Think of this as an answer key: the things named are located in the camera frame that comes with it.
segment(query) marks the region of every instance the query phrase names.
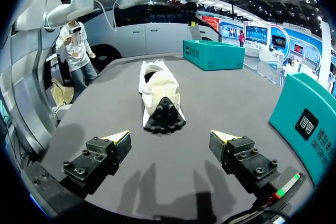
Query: cable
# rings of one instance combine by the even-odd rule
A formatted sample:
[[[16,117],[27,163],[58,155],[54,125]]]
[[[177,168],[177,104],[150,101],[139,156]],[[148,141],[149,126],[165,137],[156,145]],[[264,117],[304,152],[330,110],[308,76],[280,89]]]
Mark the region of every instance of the cable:
[[[116,5],[118,5],[118,1],[119,1],[119,0],[114,1],[114,3],[113,3],[113,7],[112,7],[112,14],[113,14],[113,24],[114,24],[114,27],[112,27],[112,25],[111,25],[111,23],[110,23],[110,21],[109,21],[109,19],[108,19],[108,17],[107,17],[105,8],[104,8],[104,6],[101,4],[101,2],[99,2],[98,0],[94,0],[94,1],[97,2],[97,3],[100,5],[100,7],[101,7],[101,9],[102,9],[102,11],[103,11],[103,13],[104,13],[105,19],[106,19],[108,25],[110,26],[110,28],[111,28],[113,31],[117,31],[117,23],[116,23],[116,21],[115,21],[114,8],[116,7]]]
[[[244,215],[252,214],[252,216],[247,216],[243,220],[240,220],[238,222],[234,222],[236,224],[244,224],[244,223],[247,223],[248,221],[256,218],[257,216],[263,214],[264,212],[279,215],[279,216],[283,217],[286,221],[288,221],[290,219],[290,217],[287,214],[285,214],[285,213],[283,213],[279,210],[275,210],[275,209],[268,208],[268,207],[252,207],[251,209],[248,209],[248,210],[243,211],[239,214],[231,216],[226,221],[224,221],[222,224],[232,224],[233,221],[237,221],[239,218],[243,217]]]

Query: white shoe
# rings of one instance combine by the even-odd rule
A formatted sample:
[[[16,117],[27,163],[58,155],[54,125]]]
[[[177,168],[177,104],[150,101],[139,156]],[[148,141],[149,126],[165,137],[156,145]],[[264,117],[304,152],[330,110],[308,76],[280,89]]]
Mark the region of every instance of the white shoe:
[[[139,93],[145,105],[145,130],[165,134],[185,125],[180,107],[180,87],[163,61],[142,63]]]

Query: gray table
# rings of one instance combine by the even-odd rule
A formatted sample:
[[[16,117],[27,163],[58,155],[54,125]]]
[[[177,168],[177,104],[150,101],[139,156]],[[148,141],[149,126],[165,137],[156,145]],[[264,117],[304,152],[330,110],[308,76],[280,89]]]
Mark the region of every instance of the gray table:
[[[118,60],[81,94],[59,124],[43,160],[52,175],[61,180],[63,161],[78,156],[93,136],[130,130],[131,152],[117,174],[86,200],[131,217],[196,219],[214,214],[219,223],[250,208],[255,197],[222,170],[208,147],[212,129],[249,136],[265,156],[278,160],[279,171],[292,165],[307,173],[267,123],[280,87],[247,69],[204,72],[175,56],[164,59],[181,86],[187,121],[183,129],[153,135],[142,128],[141,57]],[[294,209],[312,188],[307,179],[291,201]]]

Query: banner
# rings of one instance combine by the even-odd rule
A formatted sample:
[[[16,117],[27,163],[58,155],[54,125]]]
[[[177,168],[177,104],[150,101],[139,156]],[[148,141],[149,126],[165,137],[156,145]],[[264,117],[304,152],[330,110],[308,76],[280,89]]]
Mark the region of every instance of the banner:
[[[219,18],[202,16],[202,20],[211,25],[216,31],[219,31]]]

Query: screw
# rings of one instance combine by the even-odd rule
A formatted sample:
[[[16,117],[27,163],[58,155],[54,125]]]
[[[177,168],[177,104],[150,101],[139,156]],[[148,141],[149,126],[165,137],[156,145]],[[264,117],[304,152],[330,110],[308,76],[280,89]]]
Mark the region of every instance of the screw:
[[[256,169],[256,174],[262,174],[263,172],[264,172],[264,170],[262,168],[260,168],[260,167],[258,167]]]
[[[278,161],[276,161],[275,159],[271,161],[272,166],[276,166],[277,164],[278,164]]]
[[[84,156],[89,155],[89,151],[88,150],[83,150],[82,153],[83,153]]]
[[[258,152],[259,152],[258,149],[253,149],[252,150],[252,154],[254,154],[254,155],[258,154]]]
[[[78,169],[77,169],[77,173],[78,173],[79,175],[83,175],[83,174],[85,173],[85,170],[84,170],[83,168],[78,168]]]
[[[246,153],[240,153],[239,158],[245,158],[246,157]]]
[[[94,157],[95,159],[101,159],[102,158],[102,156],[101,156],[101,154],[100,153],[98,153],[98,154],[96,154],[95,155],[95,157]]]

